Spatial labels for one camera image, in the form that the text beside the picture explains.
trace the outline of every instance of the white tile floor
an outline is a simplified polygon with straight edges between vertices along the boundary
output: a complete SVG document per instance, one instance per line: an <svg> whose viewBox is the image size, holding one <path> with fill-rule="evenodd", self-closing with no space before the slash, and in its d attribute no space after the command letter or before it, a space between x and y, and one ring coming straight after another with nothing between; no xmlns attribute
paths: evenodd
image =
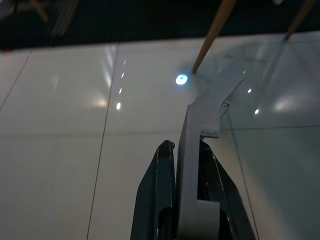
<svg viewBox="0 0 320 240"><path fill-rule="evenodd" d="M194 76L202 39L1 55L0 239L130 239L155 150L179 142L187 105L239 54L246 79L229 99L234 131L225 116L220 138L205 141L257 239L317 239L319 36L290 39L265 92L280 34L218 38ZM189 74L185 85L176 85L179 73Z"/></svg>

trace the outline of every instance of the tile grout line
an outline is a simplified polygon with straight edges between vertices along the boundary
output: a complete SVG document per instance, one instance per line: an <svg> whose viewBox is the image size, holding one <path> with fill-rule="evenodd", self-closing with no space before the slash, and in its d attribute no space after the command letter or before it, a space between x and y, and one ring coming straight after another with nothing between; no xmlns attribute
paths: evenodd
<svg viewBox="0 0 320 240"><path fill-rule="evenodd" d="M117 49L116 49L116 54L115 54L115 58L114 58L114 69L113 69L113 73L112 73L112 82L111 82L110 94L109 94L109 98L108 98L108 107L107 107L107 109L106 109L105 120L104 120L104 128L103 128L103 133L102 133L102 140L101 140L101 147L100 147L100 155L99 155L98 166L97 166L96 176L95 176L95 183L94 183L94 189L93 189L93 197L92 197L92 204L91 204L91 211L90 211L90 217L89 217L88 230L87 230L87 233L86 233L86 240L88 240L88 238L89 238L89 231L90 231L90 225L91 225L91 217L92 217L92 211L93 211L94 202L95 202L95 195L96 195L96 187L97 187L97 181L98 181L99 167L100 167L102 149L103 149L103 145L104 145L106 124L107 124L107 116L108 116L108 111L109 111L109 107L110 107L110 99L111 99L111 93L112 93L112 85L113 85L113 83L114 83L114 77L115 77L115 72L116 72L116 65L117 65L117 59L118 59L119 46L120 46L120 43L118 42L118 44L117 44Z"/></svg>
<svg viewBox="0 0 320 240"><path fill-rule="evenodd" d="M16 85L16 82L18 81L18 78L20 77L20 75L21 75L21 73L22 73L23 69L25 68L25 66L26 66L26 64L27 64L27 62L28 62L28 60L29 60L29 57L31 56L31 53L32 53L32 48L31 48L31 50L30 50L30 53L29 53L28 57L27 57L27 58L26 58L26 60L24 61L24 64L22 65L22 67L21 67L21 69L20 69L20 71L19 71L18 75L16 76L16 78L15 78L15 80L14 80L14 82L13 82L13 84L12 84L12 86L11 86L11 88L10 88L9 92L8 92L8 94L6 95L6 97L5 97L4 101L3 101L3 103L1 104L1 106L0 106L0 111L1 111L1 110L2 110L2 108L4 107L4 105L5 105L5 103L6 103L7 99L8 99L8 97L9 97L9 95L10 95L11 91L12 91L12 89L14 89L14 86Z"/></svg>
<svg viewBox="0 0 320 240"><path fill-rule="evenodd" d="M235 135L235 132L233 131L233 128L232 128L232 122L231 122L231 118L230 118L229 112L227 112L226 114L227 114L227 117L228 117L228 122L229 122L229 125L230 125L230 129L231 129L231 135L232 135L232 138L233 138L236 155L237 155L237 158L238 158L238 161L239 161L239 165L240 165L240 170L241 170L241 174L242 174L242 178L243 178L243 182L244 182L244 187L245 187L246 195L247 195L247 197L248 197L248 201L249 201L249 205L250 205L250 210L251 210L251 213L252 213L254 228L255 228L255 231L256 231L256 235L257 235L257 237L258 237L258 240L260 240L259 232L258 232L258 228L257 228L257 224L256 224L256 218L255 218L254 211L253 211L253 209L252 209L252 204L251 204L251 200L250 200L250 196L249 196L249 191L248 191L248 187L247 187L247 181L246 181L244 169L243 169L243 167L242 167L242 163L241 163L241 160L240 160L240 154L239 154L239 148L238 148L238 144L237 144L237 140L236 140L236 135Z"/></svg>

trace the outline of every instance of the wooden stick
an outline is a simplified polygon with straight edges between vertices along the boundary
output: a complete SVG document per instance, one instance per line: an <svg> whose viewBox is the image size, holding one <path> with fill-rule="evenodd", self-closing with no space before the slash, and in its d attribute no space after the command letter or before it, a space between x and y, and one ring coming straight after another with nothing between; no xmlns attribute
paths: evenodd
<svg viewBox="0 0 320 240"><path fill-rule="evenodd" d="M306 15L309 13L311 8L313 7L315 0L305 0L302 7L300 8L299 12L295 16L291 26L289 27L289 30L287 34L285 35L286 40L288 40L292 34L297 30L301 22L305 19Z"/></svg>
<svg viewBox="0 0 320 240"><path fill-rule="evenodd" d="M205 58L208 50L210 49L212 43L217 38L219 32L227 21L232 9L234 8L237 0L222 0L219 9L214 17L212 25L209 29L209 32L204 40L204 43L201 47L201 50L198 54L198 57L195 60L195 63L192 68L192 72L195 73L203 59Z"/></svg>
<svg viewBox="0 0 320 240"><path fill-rule="evenodd" d="M31 5L36 10L36 12L39 14L42 21L46 24L49 20L47 14L45 13L45 10L41 6L41 4L37 0L31 0Z"/></svg>

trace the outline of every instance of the blue light spot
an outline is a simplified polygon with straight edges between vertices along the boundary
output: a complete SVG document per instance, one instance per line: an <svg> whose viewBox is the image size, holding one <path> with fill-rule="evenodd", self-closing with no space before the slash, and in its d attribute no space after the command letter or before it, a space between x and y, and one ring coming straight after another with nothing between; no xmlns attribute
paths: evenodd
<svg viewBox="0 0 320 240"><path fill-rule="evenodd" d="M178 85L183 85L187 82L188 80L188 76L185 75L185 74L180 74L176 80L175 80L175 83L178 84Z"/></svg>

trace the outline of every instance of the dark background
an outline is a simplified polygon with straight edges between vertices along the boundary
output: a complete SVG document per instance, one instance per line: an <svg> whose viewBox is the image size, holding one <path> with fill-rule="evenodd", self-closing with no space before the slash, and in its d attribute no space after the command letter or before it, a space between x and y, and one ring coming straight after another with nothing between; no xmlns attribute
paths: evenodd
<svg viewBox="0 0 320 240"><path fill-rule="evenodd" d="M238 0L220 35L284 33L303 2L285 0L277 6L272 0ZM0 20L0 49L204 37L220 3L80 0L68 31L61 37L52 37L52 25L45 25L33 11ZM55 13L50 12L49 19L54 18ZM315 3L298 32L315 30L320 30L320 2Z"/></svg>

